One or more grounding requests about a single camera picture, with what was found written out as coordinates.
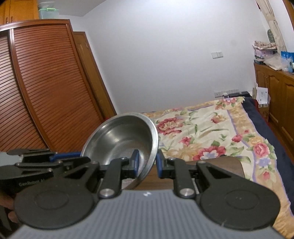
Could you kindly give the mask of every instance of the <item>bowl rim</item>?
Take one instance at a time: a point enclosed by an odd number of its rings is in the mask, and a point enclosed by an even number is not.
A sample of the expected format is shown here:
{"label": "bowl rim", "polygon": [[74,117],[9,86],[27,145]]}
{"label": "bowl rim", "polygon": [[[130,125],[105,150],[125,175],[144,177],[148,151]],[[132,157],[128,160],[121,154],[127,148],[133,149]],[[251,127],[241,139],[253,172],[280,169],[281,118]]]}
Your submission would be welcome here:
{"label": "bowl rim", "polygon": [[108,123],[110,123],[111,121],[121,118],[121,117],[126,117],[126,116],[135,116],[140,118],[141,120],[143,120],[147,126],[150,129],[151,132],[151,136],[152,136],[152,148],[151,148],[151,153],[149,156],[149,159],[147,160],[147,163],[145,165],[145,167],[142,169],[141,173],[138,175],[138,177],[133,180],[130,184],[128,184],[126,187],[122,188],[122,189],[133,189],[136,186],[138,186],[143,179],[148,175],[148,173],[150,172],[154,162],[155,162],[155,158],[156,158],[156,154],[158,151],[158,133],[157,133],[157,128],[154,125],[154,123],[152,122],[152,120],[147,117],[146,115],[143,115],[141,113],[135,113],[135,112],[131,112],[131,113],[125,113],[125,114],[119,114],[116,116],[111,117],[110,119],[104,121],[101,125],[98,126],[98,128],[89,136],[89,138],[87,139],[86,143],[83,146],[82,152],[81,152],[81,157],[87,157],[87,155],[85,154],[85,151],[91,141],[91,139],[93,138],[93,136],[102,128],[104,128]]}

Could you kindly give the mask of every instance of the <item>cardboard box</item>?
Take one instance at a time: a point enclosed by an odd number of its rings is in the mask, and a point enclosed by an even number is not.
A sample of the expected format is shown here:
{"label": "cardboard box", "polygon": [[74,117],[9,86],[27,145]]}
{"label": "cardboard box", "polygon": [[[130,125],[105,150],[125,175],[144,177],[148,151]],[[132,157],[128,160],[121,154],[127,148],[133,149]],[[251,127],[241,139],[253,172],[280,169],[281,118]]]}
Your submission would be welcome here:
{"label": "cardboard box", "polygon": [[[252,98],[256,99],[257,96],[259,95],[260,91],[263,91],[268,93],[267,88],[260,88],[260,87],[254,87],[253,88],[253,92],[252,92]],[[263,118],[265,119],[266,122],[268,122],[268,116],[270,114],[270,95],[268,94],[268,102],[267,104],[258,104],[258,108],[259,108],[259,112],[260,114],[263,116]]]}

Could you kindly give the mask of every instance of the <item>ceiling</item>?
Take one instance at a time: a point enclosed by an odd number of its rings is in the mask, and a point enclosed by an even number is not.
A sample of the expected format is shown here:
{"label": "ceiling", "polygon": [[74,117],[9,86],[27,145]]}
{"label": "ceiling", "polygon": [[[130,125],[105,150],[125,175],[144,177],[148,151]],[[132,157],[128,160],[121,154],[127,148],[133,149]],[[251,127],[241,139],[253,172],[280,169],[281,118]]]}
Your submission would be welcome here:
{"label": "ceiling", "polygon": [[106,0],[55,0],[54,8],[60,10],[60,15],[84,16],[104,1]]}

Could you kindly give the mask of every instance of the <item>silver screw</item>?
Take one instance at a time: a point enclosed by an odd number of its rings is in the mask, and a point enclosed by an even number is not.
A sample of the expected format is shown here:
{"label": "silver screw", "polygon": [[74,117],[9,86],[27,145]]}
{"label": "silver screw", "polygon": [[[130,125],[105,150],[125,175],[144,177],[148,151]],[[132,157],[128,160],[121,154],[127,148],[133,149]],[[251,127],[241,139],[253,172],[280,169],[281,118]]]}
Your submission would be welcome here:
{"label": "silver screw", "polygon": [[192,196],[194,193],[195,191],[191,188],[183,188],[180,190],[180,194],[185,197]]}
{"label": "silver screw", "polygon": [[111,197],[114,194],[114,191],[110,188],[105,188],[100,191],[100,195],[103,197]]}

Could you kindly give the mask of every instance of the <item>navy blue bed sheet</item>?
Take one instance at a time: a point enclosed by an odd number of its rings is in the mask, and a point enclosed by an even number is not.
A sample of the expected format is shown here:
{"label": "navy blue bed sheet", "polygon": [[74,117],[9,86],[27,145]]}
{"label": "navy blue bed sheet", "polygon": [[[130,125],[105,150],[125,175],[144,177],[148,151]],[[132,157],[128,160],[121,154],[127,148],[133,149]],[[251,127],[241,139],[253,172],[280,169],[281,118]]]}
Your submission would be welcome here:
{"label": "navy blue bed sheet", "polygon": [[270,127],[258,113],[254,100],[252,98],[245,97],[245,101],[242,105],[258,133],[275,147],[275,153],[277,155],[277,169],[281,175],[288,199],[291,203],[291,211],[294,213],[294,165]]}

